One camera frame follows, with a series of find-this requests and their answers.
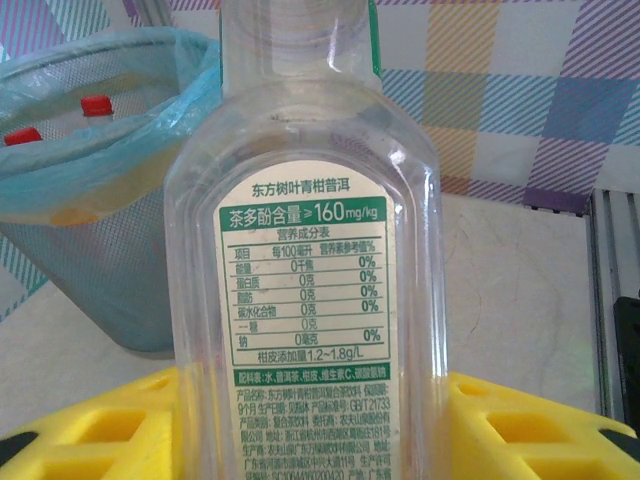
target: mesh basket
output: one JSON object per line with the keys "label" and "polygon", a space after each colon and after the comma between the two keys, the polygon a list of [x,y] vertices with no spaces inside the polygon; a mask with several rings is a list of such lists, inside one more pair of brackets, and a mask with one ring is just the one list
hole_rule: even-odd
{"label": "mesh basket", "polygon": [[[106,94],[115,121],[89,128],[80,99]],[[198,34],[135,29],[0,66],[0,232],[113,340],[172,348],[162,182],[220,102],[219,50]]]}

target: white countertop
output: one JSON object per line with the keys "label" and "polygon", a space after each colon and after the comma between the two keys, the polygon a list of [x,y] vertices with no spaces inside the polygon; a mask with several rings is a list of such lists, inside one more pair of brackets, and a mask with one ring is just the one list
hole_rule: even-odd
{"label": "white countertop", "polygon": [[[451,369],[593,411],[584,219],[443,203]],[[0,436],[172,364],[124,351],[48,283],[0,323]]]}

